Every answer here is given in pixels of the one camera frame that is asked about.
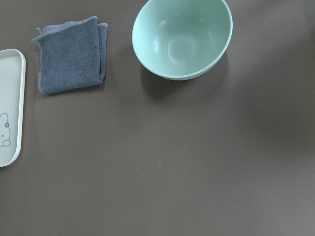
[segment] bowl rim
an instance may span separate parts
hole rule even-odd
[[[227,13],[228,13],[228,16],[229,16],[229,20],[230,20],[230,32],[229,32],[229,36],[228,36],[228,39],[226,41],[226,44],[225,46],[223,47],[222,51],[220,52],[220,54],[216,57],[216,59],[214,59],[209,65],[205,66],[204,68],[196,71],[196,72],[193,72],[193,73],[190,73],[190,74],[186,74],[186,75],[166,75],[166,74],[162,74],[162,73],[159,73],[159,72],[156,72],[152,69],[150,69],[140,58],[140,56],[137,54],[136,52],[136,49],[135,49],[135,45],[134,45],[134,28],[135,28],[135,25],[136,25],[136,22],[140,16],[140,14],[142,13],[142,11],[150,4],[152,0],[148,0],[144,6],[141,8],[141,10],[139,11],[135,21],[134,21],[134,24],[133,24],[133,28],[132,28],[132,36],[131,36],[131,40],[132,40],[132,47],[133,47],[133,50],[134,50],[134,53],[136,54],[138,60],[141,62],[141,64],[146,68],[148,69],[149,71],[151,71],[152,73],[158,75],[158,76],[161,76],[161,77],[164,77],[164,78],[168,78],[168,79],[173,79],[173,80],[184,80],[184,79],[192,79],[192,78],[195,78],[201,74],[203,74],[204,72],[208,71],[209,69],[211,69],[211,67],[213,67],[219,60],[220,58],[222,57],[222,55],[224,54],[224,52],[226,51],[230,41],[231,41],[231,38],[232,38],[232,33],[233,33],[233,18],[232,18],[232,13],[231,13],[231,10],[230,8],[228,7],[227,3],[225,0],[220,0],[223,5],[225,6],[226,10],[227,10]]]

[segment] plastic tray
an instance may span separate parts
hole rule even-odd
[[[0,167],[21,150],[26,62],[16,49],[0,51]]]

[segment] folded cloth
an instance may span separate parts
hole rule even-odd
[[[39,91],[51,94],[101,84],[106,74],[107,28],[92,16],[46,26],[33,38],[41,53]]]

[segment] washcloth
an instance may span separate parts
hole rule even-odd
[[[38,88],[42,94],[101,84],[106,74],[106,23],[92,16],[46,26],[32,39],[40,49]]]

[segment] mint green bowl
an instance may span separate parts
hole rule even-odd
[[[134,22],[132,44],[139,61],[151,72],[187,80],[219,61],[232,28],[224,0],[149,0]]]

